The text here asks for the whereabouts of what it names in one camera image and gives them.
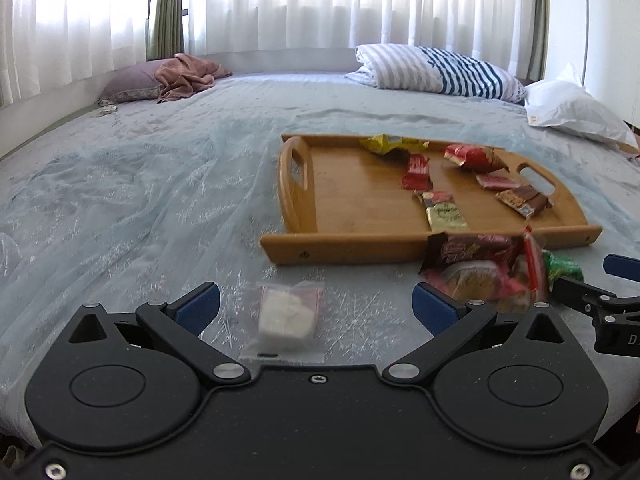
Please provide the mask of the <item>green snack packet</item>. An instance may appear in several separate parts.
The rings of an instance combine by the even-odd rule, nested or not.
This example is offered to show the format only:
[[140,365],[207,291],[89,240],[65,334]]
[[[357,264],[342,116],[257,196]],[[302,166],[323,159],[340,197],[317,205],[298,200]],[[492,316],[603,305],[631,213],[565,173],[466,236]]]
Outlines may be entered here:
[[542,252],[542,258],[544,258],[549,288],[552,288],[559,278],[571,278],[578,282],[584,280],[582,268],[571,258],[555,255],[548,250]]

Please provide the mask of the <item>gold red snack packet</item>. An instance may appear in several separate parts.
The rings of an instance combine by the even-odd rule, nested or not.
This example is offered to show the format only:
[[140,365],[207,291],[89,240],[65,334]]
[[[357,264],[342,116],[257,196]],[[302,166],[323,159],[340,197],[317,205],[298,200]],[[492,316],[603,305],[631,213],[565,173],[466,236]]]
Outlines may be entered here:
[[469,231],[470,228],[451,193],[414,191],[413,196],[424,208],[426,221],[432,232]]

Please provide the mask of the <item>clear bag white sweets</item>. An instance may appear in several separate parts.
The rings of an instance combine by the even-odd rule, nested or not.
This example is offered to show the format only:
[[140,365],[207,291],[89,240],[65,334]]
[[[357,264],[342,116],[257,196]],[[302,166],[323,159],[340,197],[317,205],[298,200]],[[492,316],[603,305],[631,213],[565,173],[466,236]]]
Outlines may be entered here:
[[317,337],[323,296],[322,282],[258,283],[255,322],[240,358],[261,363],[323,364],[326,354]]

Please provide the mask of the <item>brown cracker snack packet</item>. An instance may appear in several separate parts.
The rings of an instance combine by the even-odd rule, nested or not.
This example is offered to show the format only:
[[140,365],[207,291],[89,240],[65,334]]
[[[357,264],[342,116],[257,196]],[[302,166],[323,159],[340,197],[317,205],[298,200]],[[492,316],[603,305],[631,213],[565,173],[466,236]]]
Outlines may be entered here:
[[552,207],[549,197],[538,192],[531,185],[522,185],[518,188],[501,191],[496,194],[496,199],[525,219],[532,218],[541,211]]

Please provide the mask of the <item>dark red chocolate bar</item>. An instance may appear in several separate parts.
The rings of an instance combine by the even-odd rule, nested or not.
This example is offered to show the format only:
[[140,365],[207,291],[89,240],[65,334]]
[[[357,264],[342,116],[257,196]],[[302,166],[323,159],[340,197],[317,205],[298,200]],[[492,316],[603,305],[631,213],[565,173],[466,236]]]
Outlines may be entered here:
[[429,191],[433,188],[429,162],[428,157],[421,153],[409,156],[407,170],[401,180],[401,185],[405,190]]

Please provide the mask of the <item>red white biscuit packet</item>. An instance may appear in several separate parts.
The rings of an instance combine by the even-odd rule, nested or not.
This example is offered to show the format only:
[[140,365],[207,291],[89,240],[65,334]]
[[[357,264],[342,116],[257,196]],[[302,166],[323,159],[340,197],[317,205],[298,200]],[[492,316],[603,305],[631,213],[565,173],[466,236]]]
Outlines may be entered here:
[[506,190],[513,190],[521,186],[518,180],[515,180],[505,174],[476,174],[477,183],[483,190],[492,192],[503,192]]

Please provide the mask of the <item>red orange snack bag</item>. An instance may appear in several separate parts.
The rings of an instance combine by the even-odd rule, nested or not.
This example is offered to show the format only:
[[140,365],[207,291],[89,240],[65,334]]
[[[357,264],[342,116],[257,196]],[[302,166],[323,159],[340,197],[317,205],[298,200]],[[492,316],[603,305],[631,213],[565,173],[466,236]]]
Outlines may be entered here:
[[479,174],[490,174],[508,168],[493,148],[484,145],[449,144],[445,148],[444,157],[460,169]]

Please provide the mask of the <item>yellow snack packet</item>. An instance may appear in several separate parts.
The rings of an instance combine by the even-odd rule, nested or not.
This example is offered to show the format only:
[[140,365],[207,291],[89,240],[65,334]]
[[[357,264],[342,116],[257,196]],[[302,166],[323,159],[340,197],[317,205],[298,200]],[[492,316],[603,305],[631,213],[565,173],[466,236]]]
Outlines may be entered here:
[[408,136],[391,136],[380,133],[360,140],[360,145],[370,153],[388,155],[393,152],[416,154],[428,148],[427,140],[408,138]]

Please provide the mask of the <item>pink cake packet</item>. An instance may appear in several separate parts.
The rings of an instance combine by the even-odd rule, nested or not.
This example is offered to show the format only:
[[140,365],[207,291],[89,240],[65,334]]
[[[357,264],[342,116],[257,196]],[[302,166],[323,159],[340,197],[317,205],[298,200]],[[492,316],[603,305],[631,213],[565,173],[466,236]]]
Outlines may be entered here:
[[502,313],[523,313],[530,305],[530,291],[524,278],[514,278],[505,266],[490,260],[463,261],[445,269],[427,269],[424,278],[452,299],[493,302]]

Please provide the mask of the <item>dark red wafer packet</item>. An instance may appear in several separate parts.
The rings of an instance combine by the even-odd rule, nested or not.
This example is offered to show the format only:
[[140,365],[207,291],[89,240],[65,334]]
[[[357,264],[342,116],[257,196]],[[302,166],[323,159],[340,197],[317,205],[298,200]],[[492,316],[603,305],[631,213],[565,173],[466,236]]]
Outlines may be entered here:
[[492,261],[498,266],[510,266],[522,251],[523,242],[517,236],[438,233],[427,240],[419,272],[442,270],[469,261]]

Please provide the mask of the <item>light blue bedspread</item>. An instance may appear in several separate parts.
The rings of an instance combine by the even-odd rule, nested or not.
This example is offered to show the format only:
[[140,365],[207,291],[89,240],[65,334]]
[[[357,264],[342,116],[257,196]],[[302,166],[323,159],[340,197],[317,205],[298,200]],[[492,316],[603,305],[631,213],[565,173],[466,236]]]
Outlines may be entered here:
[[281,229],[277,158],[285,133],[380,132],[502,146],[551,170],[603,232],[573,258],[591,284],[608,254],[639,253],[639,170],[619,151],[530,128],[500,101],[385,91],[340,76],[246,76],[191,99],[87,114],[1,164],[1,430],[35,443],[24,391],[73,313],[125,312],[213,281],[204,339],[229,356],[250,342],[260,283],[321,282],[320,346],[332,364],[386,365],[428,333],[411,313],[405,266],[273,266],[258,240]]

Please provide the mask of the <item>purple pillow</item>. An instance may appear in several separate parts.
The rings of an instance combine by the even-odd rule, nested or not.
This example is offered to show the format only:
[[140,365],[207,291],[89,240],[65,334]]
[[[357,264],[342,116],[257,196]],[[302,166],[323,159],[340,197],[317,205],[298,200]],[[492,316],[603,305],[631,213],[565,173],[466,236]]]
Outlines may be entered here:
[[163,64],[164,60],[155,60],[118,70],[101,92],[96,104],[107,106],[156,100],[160,95],[160,83],[155,78],[155,73]]

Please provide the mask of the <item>pink blanket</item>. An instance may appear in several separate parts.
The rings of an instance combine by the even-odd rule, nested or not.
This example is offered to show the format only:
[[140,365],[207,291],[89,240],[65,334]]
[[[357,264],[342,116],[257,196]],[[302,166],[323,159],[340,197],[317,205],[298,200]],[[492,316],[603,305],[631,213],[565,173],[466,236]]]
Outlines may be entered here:
[[160,84],[157,102],[171,102],[189,99],[194,94],[213,88],[218,79],[231,77],[219,63],[197,58],[196,56],[176,53],[168,58],[154,73]]

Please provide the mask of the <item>blue white striped pillow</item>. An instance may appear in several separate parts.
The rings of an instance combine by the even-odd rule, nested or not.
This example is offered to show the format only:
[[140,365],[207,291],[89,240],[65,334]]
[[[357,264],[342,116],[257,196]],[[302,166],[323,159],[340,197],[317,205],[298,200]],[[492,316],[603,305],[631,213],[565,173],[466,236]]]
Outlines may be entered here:
[[502,68],[456,52],[408,44],[360,44],[358,70],[347,78],[384,90],[440,93],[446,96],[524,101],[521,81]]

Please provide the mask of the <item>white sheer curtain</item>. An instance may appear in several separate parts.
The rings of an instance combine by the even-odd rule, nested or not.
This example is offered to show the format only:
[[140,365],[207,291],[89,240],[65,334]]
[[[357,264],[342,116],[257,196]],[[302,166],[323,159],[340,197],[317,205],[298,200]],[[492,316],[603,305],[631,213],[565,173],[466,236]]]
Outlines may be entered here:
[[[186,53],[360,44],[454,50],[535,78],[546,0],[182,0]],[[10,105],[146,61],[148,0],[1,0],[1,101]]]

